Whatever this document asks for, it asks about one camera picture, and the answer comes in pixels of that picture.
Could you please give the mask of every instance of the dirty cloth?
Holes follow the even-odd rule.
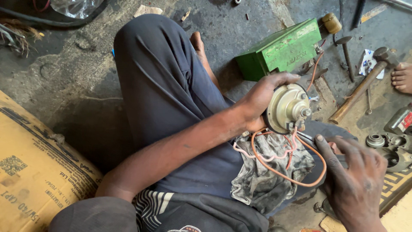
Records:
[[[289,154],[284,159],[273,159],[266,162],[276,171],[296,180],[301,181],[315,166],[312,156],[305,147],[296,139],[298,145],[293,152],[290,167],[286,170]],[[253,155],[250,141],[238,141],[238,146]],[[286,150],[291,149],[289,142],[276,133],[255,137],[256,152],[269,159],[274,154],[283,156]],[[292,198],[297,185],[280,177],[264,167],[256,158],[248,158],[241,153],[243,166],[238,176],[232,181],[231,196],[249,206],[254,207],[262,214],[272,212],[284,200]]]

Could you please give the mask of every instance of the pink wire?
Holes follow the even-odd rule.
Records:
[[[272,161],[273,159],[284,159],[287,155],[288,155],[288,152],[294,152],[296,149],[297,149],[297,144],[296,144],[296,140],[295,140],[295,137],[296,137],[296,134],[297,134],[297,126],[295,126],[295,131],[293,132],[293,134],[292,134],[292,142],[293,142],[293,144],[295,145],[295,147],[293,148],[292,147],[292,149],[290,149],[290,150],[286,150],[285,151],[285,154],[283,155],[283,156],[281,156],[281,157],[279,157],[279,156],[277,156],[277,155],[273,155],[272,157],[270,157],[269,159],[265,159],[261,154],[259,154],[259,156],[262,158],[262,160],[264,160],[265,162],[270,162],[270,161]],[[251,158],[251,159],[253,159],[253,158],[256,158],[256,156],[251,156],[251,155],[249,155],[245,150],[242,150],[242,149],[239,149],[239,148],[237,148],[236,147],[236,142],[233,144],[233,149],[235,150],[235,151],[237,151],[237,152],[242,152],[246,157],[248,157],[248,158]]]

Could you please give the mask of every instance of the wrench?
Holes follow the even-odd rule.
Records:
[[[319,96],[316,97],[309,97],[309,101],[318,101],[319,100]]]
[[[367,102],[368,109],[366,110],[366,114],[371,114],[372,113],[372,110],[371,110],[372,92],[370,91],[370,86],[366,90],[366,95],[368,96],[368,102]]]

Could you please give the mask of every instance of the bolt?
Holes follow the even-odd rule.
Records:
[[[348,66],[349,78],[351,79],[352,82],[355,82],[355,76],[352,70],[352,63],[349,57],[348,46],[346,45],[346,43],[348,43],[351,39],[352,39],[352,36],[346,36],[336,41],[336,44],[342,44],[343,53],[345,54],[346,65]]]
[[[308,108],[305,108],[300,111],[300,114],[304,117],[310,116],[312,114],[312,111]]]

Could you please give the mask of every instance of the hand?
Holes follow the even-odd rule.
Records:
[[[263,77],[253,88],[236,104],[235,108],[239,109],[239,114],[246,121],[246,129],[255,132],[264,128],[265,121],[262,113],[269,106],[273,92],[276,87],[283,84],[295,83],[300,79],[297,74],[280,72],[270,76]]]
[[[317,135],[315,141],[327,165],[326,195],[346,230],[385,232],[379,218],[379,201],[388,161],[355,140],[326,140]],[[348,169],[342,167],[328,142],[335,143],[345,154]]]

